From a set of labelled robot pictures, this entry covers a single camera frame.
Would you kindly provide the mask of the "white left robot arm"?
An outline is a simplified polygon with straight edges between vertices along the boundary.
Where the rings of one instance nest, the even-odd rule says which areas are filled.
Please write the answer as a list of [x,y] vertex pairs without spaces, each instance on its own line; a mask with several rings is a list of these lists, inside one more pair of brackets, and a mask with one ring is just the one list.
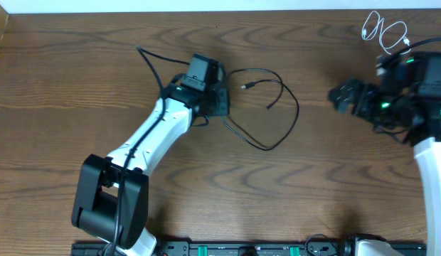
[[93,255],[151,255],[146,229],[149,179],[171,145],[202,117],[226,116],[224,65],[194,54],[186,73],[159,86],[155,107],[134,134],[107,156],[89,155],[78,179],[71,223],[103,243]]

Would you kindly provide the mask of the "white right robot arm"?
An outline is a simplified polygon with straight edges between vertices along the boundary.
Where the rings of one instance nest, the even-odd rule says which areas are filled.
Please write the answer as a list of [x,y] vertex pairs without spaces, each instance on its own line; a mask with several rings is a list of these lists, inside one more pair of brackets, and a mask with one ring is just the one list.
[[364,119],[377,134],[413,148],[423,183],[427,255],[441,255],[441,52],[417,51],[402,61],[385,59],[381,84],[349,79],[330,89],[338,112]]

